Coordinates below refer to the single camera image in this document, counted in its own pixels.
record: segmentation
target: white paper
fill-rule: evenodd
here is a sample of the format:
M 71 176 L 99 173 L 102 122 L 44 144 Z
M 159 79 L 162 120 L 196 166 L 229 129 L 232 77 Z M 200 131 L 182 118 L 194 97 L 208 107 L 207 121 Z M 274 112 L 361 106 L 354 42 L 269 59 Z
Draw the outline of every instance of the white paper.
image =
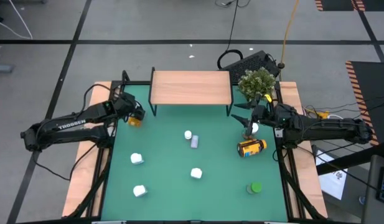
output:
M 326 162 L 332 161 L 333 158 L 327 154 L 320 155 L 319 158 L 316 158 L 316 165 L 323 164 L 323 159 Z M 321 189 L 328 193 L 329 195 L 341 200 L 342 192 L 344 191 L 345 180 L 347 179 L 347 174 L 341 170 L 337 170 L 333 173 L 324 174 L 319 176 L 319 181 L 321 183 Z

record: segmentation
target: white cube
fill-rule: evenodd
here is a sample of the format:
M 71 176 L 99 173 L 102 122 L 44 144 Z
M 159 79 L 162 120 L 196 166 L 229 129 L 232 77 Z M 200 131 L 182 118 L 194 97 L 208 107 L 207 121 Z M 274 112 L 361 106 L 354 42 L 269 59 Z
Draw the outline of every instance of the white cube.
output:
M 148 191 L 146 190 L 146 188 L 143 185 L 137 185 L 137 186 L 134 187 L 135 197 L 143 196 L 147 192 Z
M 131 162 L 136 165 L 136 164 L 141 164 L 144 161 L 142 159 L 142 155 L 140 155 L 138 153 L 132 153 Z
M 199 168 L 193 168 L 192 171 L 190 172 L 190 176 L 195 179 L 202 178 L 202 174 L 203 174 L 203 171 Z

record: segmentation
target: green table surface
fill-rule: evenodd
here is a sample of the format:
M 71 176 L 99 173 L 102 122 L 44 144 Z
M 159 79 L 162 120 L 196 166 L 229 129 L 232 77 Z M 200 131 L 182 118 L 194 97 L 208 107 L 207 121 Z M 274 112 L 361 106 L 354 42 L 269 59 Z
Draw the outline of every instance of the green table surface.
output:
M 225 106 L 159 105 L 154 117 L 148 103 L 148 85 L 127 85 L 146 110 L 142 126 L 118 124 L 101 219 L 105 220 L 205 220 L 286 222 L 286 207 L 279 165 L 272 159 L 274 134 L 260 125 L 258 139 L 268 147 L 240 157 L 236 145 L 243 141 L 243 126 L 226 116 Z M 245 102 L 233 89 L 234 103 Z M 251 111 L 233 107 L 233 114 Z M 186 130 L 199 136 L 192 149 Z M 132 153 L 143 164 L 133 165 Z M 200 168 L 201 179 L 190 171 Z M 246 186 L 261 182 L 262 191 L 251 195 Z M 144 185 L 148 193 L 135 197 L 133 188 Z

